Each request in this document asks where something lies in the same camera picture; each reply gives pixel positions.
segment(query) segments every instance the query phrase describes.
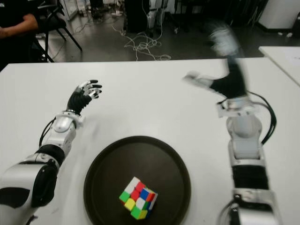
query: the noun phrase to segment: white cable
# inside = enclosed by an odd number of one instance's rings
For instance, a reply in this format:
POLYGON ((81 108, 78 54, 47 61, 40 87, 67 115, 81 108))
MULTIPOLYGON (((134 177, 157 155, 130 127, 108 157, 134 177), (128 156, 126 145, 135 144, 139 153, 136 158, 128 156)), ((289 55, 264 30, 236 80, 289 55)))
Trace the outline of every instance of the white cable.
MULTIPOLYGON (((144 13, 145 13, 145 15, 147 17, 147 28, 148 28, 149 21, 148 21, 148 16, 147 16, 147 14, 146 14, 146 12, 144 10, 144 7, 143 7, 143 0, 142 0, 142 9, 143 9, 143 11, 144 11, 144 13)), ((119 32, 121 34, 121 36, 124 36, 124 37, 126 37, 126 38, 129 39, 129 41, 124 45, 124 48, 126 48, 126 47, 132 47, 132 50, 135 51, 136 61, 138 61, 137 53, 142 53, 142 54, 151 56, 154 60, 170 60, 171 59, 171 56, 168 55, 168 54, 154 55, 149 50, 152 47, 155 47, 155 46, 160 47, 161 46, 161 42, 159 42, 158 40, 163 35, 163 14, 164 14, 164 12, 165 11, 163 10, 163 12, 161 13, 161 18, 160 18, 161 33, 160 33, 160 36, 157 39, 152 39, 152 38, 148 37, 144 32, 140 32, 134 38, 130 38, 130 37, 124 35, 122 33, 122 31, 117 30, 117 29, 114 28, 114 26, 112 26, 112 28, 115 31, 119 32), (138 45, 135 45, 135 39, 137 39, 137 38, 146 38, 146 42, 140 42, 138 45)))

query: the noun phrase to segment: chair leg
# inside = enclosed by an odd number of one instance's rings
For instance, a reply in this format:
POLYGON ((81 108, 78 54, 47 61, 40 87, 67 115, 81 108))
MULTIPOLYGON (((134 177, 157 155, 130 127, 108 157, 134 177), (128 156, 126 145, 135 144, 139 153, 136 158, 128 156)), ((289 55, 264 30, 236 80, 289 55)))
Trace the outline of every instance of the chair leg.
POLYGON ((42 53, 45 55, 45 57, 50 61, 54 62, 54 60, 48 55, 48 53, 45 52, 43 47, 39 44, 38 40, 34 39, 34 43, 39 47, 39 49, 42 51, 42 53))
POLYGON ((74 43, 77 45, 77 47, 80 49, 80 51, 83 51, 83 49, 80 47, 78 42, 75 40, 75 38, 72 36, 72 34, 64 27, 65 32, 70 36, 70 38, 74 41, 74 43))
POLYGON ((62 35, 62 33, 60 32, 59 29, 56 29, 56 31, 59 33, 59 35, 60 35, 64 40, 66 40, 65 36, 62 35))
POLYGON ((46 32, 46 37, 45 37, 45 52, 48 54, 48 43, 49 41, 49 32, 46 32))

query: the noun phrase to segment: black rubber sleeve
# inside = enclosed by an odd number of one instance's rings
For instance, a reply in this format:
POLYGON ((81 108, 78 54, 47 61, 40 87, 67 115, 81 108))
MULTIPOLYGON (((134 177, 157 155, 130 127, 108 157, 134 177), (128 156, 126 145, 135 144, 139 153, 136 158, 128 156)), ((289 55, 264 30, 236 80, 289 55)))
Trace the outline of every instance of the black rubber sleeve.
POLYGON ((43 145, 42 147, 39 148, 39 150, 36 153, 44 153, 49 156, 52 156, 53 158, 56 159, 56 161, 60 166, 65 159, 64 151, 60 147, 53 144, 43 145))
POLYGON ((86 107, 91 100, 92 98, 90 96, 83 95, 81 92, 75 90, 67 103, 67 110, 73 110, 80 115, 81 110, 86 107))
POLYGON ((237 98, 247 94, 244 77, 241 69, 233 57, 227 58, 229 74, 223 78, 214 80, 210 88, 226 96, 237 98))
POLYGON ((236 188, 269 189, 266 169, 257 165, 237 165, 232 167, 236 188))

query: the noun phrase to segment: robot finger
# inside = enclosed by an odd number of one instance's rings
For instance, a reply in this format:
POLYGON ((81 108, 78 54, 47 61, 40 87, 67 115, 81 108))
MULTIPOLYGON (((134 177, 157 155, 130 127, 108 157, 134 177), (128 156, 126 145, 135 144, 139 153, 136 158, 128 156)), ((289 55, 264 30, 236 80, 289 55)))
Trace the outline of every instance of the robot finger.
POLYGON ((98 83, 98 80, 89 80, 89 81, 85 81, 85 82, 83 82, 82 84, 80 84, 78 87, 84 90, 85 88, 87 88, 87 86, 88 86, 89 84, 93 84, 93 83, 98 83))
POLYGON ((99 90, 99 89, 94 89, 93 91, 91 91, 91 92, 89 93, 89 96, 90 96, 91 98, 97 98, 97 97, 99 97, 99 94, 100 94, 101 92, 102 92, 102 91, 99 90))
POLYGON ((93 91, 96 91, 97 93, 101 93, 102 92, 99 88, 90 88, 90 89, 88 89, 88 94, 90 94, 93 91))
POLYGON ((91 88, 102 88, 102 85, 99 85, 99 84, 89 84, 88 86, 88 89, 91 89, 91 88))

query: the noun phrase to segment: black chair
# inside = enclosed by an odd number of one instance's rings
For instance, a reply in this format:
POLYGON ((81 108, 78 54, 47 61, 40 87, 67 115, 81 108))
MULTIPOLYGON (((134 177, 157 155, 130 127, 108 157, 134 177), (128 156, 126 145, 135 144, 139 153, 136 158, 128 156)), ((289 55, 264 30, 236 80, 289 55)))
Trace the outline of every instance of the black chair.
POLYGON ((72 34, 67 30, 67 24, 64 19, 60 18, 59 15, 64 15, 62 4, 59 0, 45 0, 38 6, 38 23, 39 31, 38 33, 45 33, 45 53, 46 57, 50 58, 48 55, 49 46, 49 32, 56 30, 59 35, 66 40, 59 29, 63 29, 69 37, 74 41, 77 47, 82 51, 78 42, 74 39, 72 34))

